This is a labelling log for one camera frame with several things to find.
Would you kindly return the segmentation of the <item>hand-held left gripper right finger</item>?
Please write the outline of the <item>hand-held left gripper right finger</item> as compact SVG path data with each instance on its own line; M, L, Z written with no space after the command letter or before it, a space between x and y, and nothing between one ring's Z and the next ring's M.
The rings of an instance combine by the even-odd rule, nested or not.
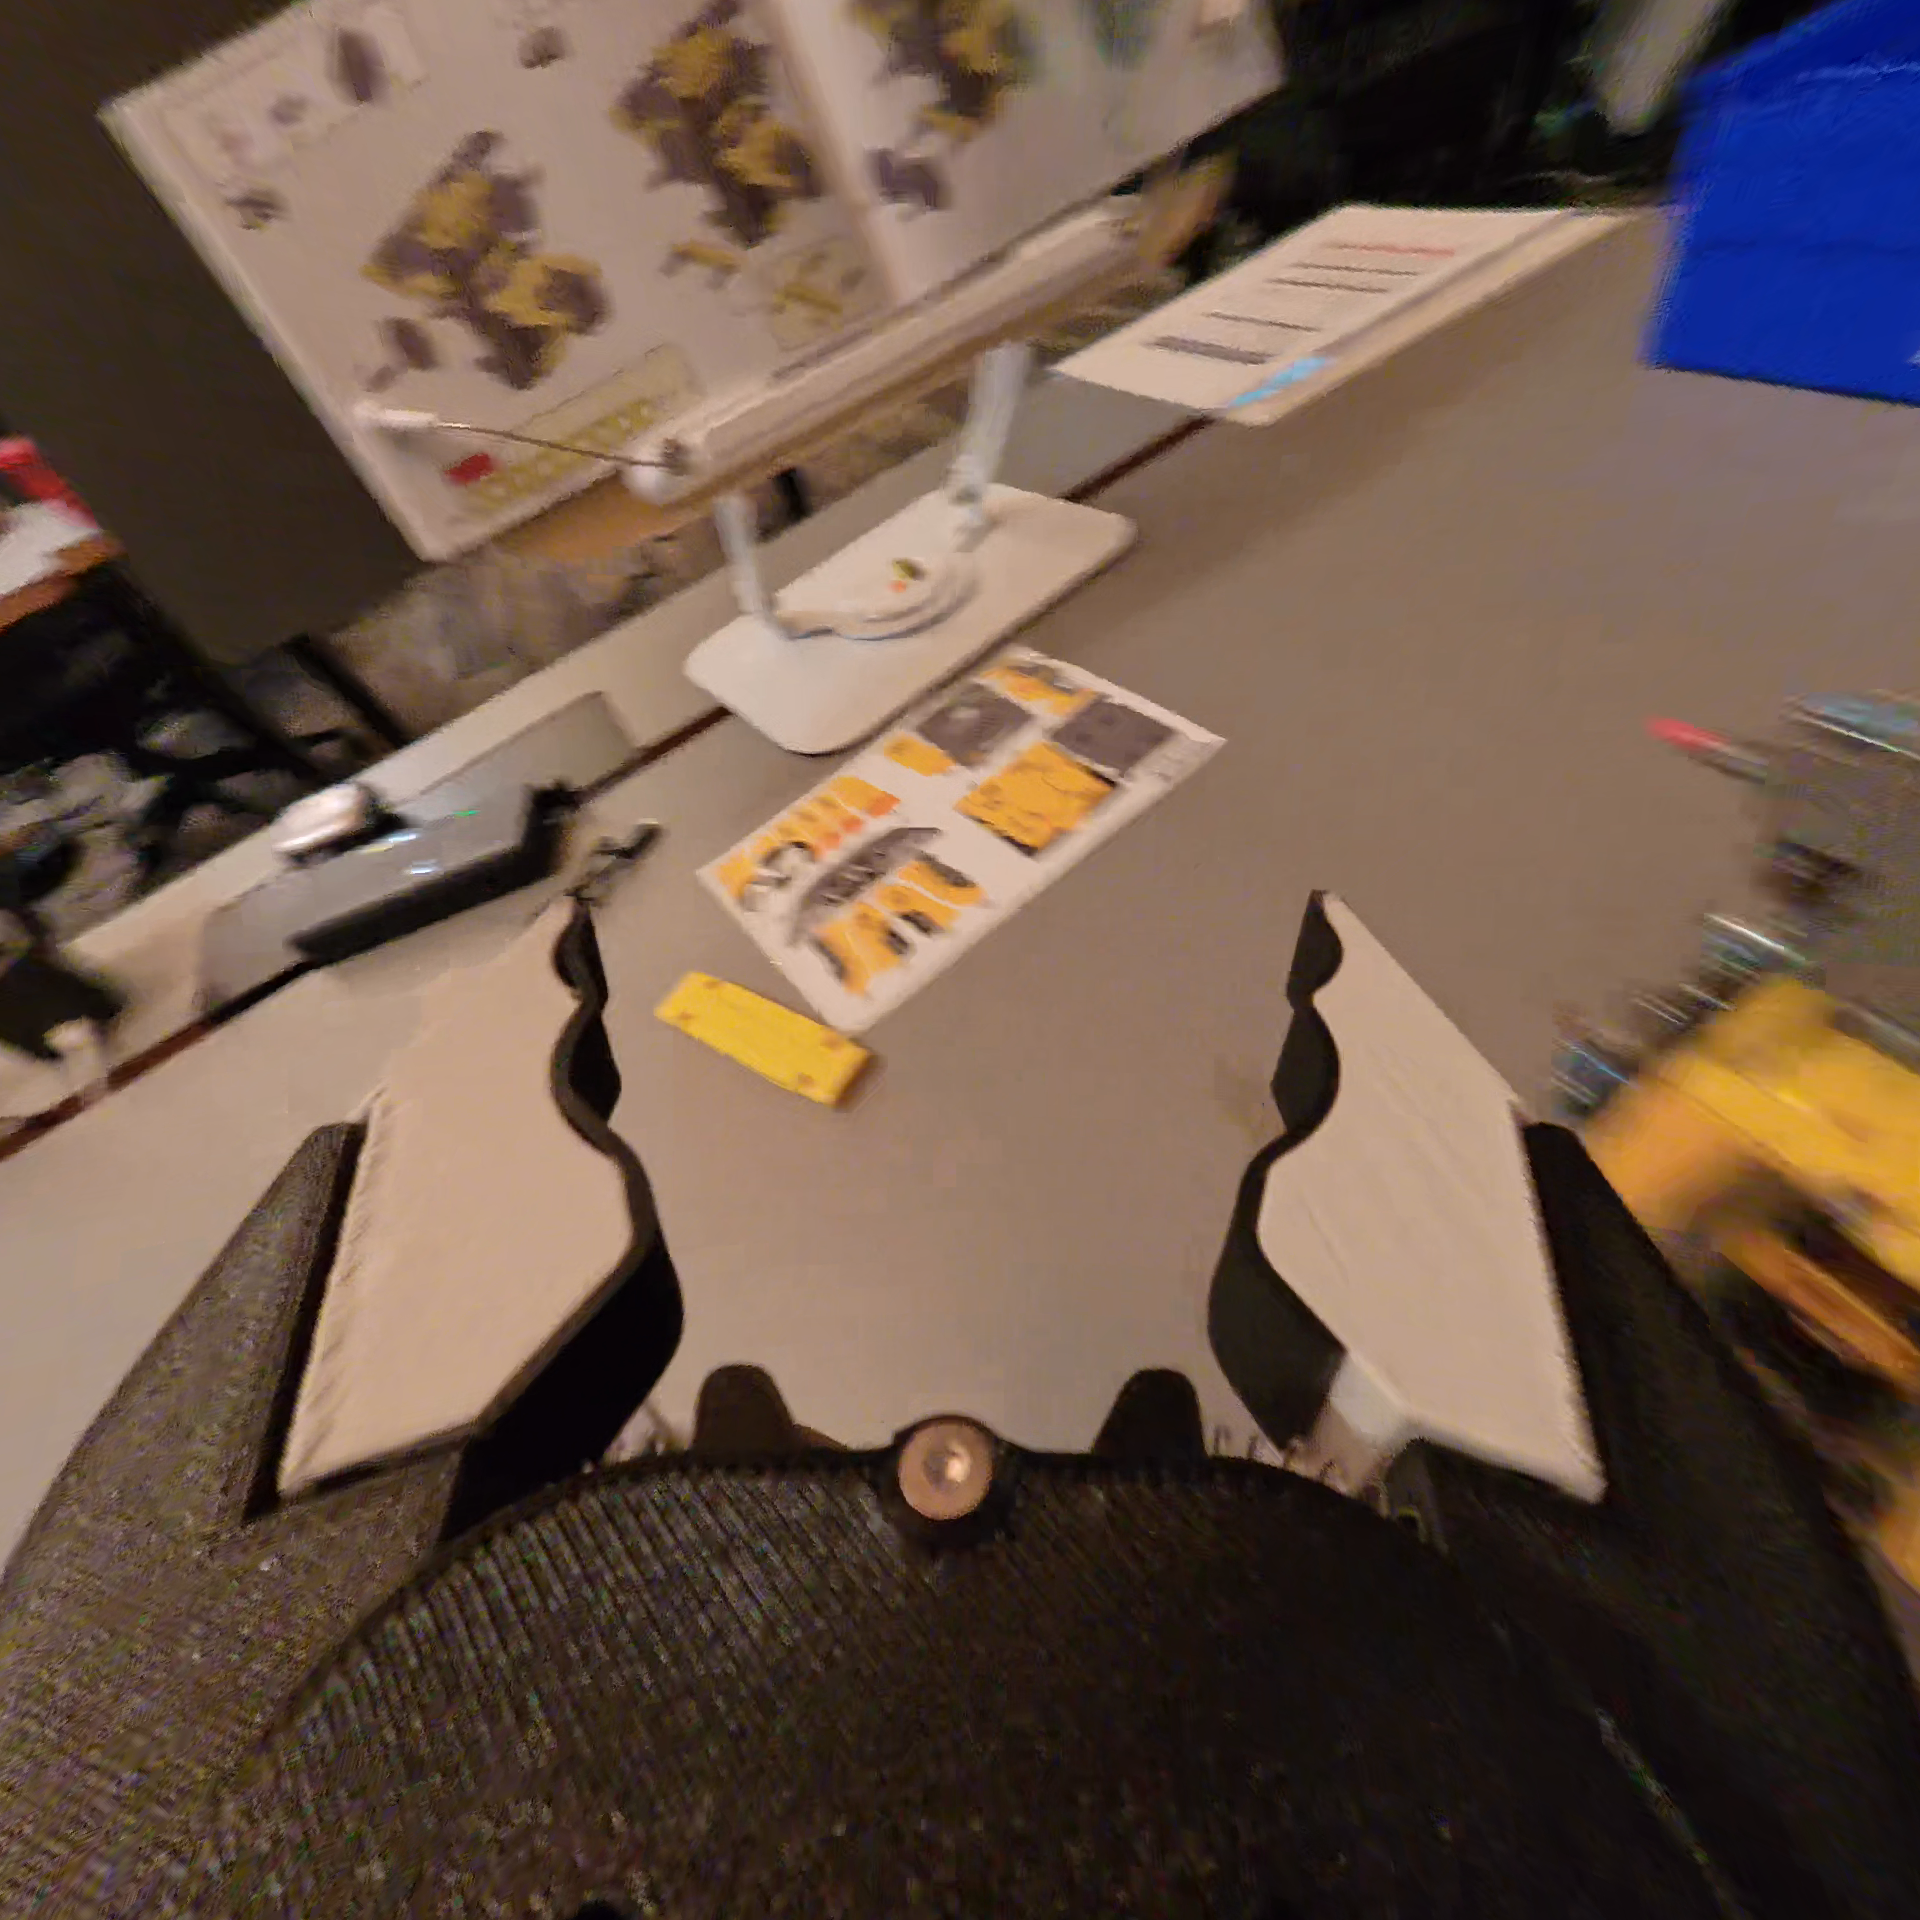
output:
M1608 1480L1518 1095L1333 893L1307 899L1207 1294L1249 1457L1366 1495L1411 1446L1576 1503Z

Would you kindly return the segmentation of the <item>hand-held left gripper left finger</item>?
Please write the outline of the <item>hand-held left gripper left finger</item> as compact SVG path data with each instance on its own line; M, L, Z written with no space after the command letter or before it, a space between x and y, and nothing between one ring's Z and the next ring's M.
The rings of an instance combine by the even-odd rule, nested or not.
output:
M659 1384L683 1292L621 1093L594 909L426 996L357 1115L276 1466L281 1501L457 1454L461 1503L584 1476Z

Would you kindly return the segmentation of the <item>yellow grey toy brick vehicle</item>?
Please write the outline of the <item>yellow grey toy brick vehicle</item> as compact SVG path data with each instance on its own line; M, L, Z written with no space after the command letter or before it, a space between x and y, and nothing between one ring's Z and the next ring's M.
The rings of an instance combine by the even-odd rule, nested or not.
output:
M1749 900L1618 1029L1574 1027L1560 1111L1841 1523L1918 1581L1918 707L1791 702L1768 736L1643 730L1746 789Z

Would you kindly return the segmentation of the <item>black electronic device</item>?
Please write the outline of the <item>black electronic device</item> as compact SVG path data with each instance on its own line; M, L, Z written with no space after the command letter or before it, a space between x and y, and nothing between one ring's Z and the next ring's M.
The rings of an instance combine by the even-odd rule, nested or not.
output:
M289 880L279 939L333 965L551 876L577 797L561 785L497 791L432 820L403 820Z

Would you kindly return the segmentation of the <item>yellow flat building brick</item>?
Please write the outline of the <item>yellow flat building brick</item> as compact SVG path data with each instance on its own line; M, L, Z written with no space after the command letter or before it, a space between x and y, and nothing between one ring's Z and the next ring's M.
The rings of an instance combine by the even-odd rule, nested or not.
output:
M686 973L651 1012L756 1080L823 1109L839 1109L874 1065L855 1041L709 973Z

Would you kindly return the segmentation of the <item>small white case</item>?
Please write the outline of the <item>small white case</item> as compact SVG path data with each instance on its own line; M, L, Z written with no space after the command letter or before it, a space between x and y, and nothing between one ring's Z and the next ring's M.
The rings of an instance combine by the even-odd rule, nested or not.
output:
M279 858L300 865L363 843L382 818L378 792L346 781L283 808L269 827L269 840Z

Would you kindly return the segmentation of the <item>grey flat case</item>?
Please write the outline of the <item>grey flat case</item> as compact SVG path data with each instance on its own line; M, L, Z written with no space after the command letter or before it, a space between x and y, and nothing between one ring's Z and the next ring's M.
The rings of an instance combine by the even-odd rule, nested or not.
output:
M618 725L608 700L597 693L585 695L491 746L417 797L382 798L383 818L378 828L338 852L375 840L400 823L440 818L499 791L557 785L580 801L588 786L615 773L632 750L632 738ZM268 879L209 915L196 979L196 1004L201 1015L223 1012L300 973L332 966L303 962L279 937L279 910L289 899L289 882L325 858L300 865L281 858Z

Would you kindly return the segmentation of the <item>yellow grey sticker sheet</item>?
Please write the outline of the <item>yellow grey sticker sheet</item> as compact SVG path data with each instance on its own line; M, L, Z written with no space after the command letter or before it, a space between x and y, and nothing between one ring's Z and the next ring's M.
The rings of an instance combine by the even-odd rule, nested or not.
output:
M859 1038L1223 746L1010 644L700 869L809 1015Z

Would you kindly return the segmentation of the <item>red white box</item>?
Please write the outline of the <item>red white box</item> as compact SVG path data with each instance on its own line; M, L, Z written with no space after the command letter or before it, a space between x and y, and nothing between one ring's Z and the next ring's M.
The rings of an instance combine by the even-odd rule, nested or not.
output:
M124 549L25 436L1 436L1 620L59 605Z

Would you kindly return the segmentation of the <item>white printed paper sheet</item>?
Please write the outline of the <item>white printed paper sheet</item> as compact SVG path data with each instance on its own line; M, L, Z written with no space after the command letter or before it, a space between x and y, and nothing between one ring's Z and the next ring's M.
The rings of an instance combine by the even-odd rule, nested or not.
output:
M1187 418L1265 426L1619 224L1578 206L1340 204L1053 373Z

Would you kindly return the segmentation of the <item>open instruction booklet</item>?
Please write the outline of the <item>open instruction booklet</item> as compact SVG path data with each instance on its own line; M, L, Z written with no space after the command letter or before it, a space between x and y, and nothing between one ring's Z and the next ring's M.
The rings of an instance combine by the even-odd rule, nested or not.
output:
M100 119L427 564L991 270L1283 82L1271 4L289 4Z

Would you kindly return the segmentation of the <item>blue plastic bin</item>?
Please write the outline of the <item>blue plastic bin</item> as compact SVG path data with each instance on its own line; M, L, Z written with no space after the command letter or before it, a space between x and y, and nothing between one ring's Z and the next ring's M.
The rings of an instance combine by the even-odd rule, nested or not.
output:
M1692 85L1643 358L1918 405L1918 7L1811 13Z

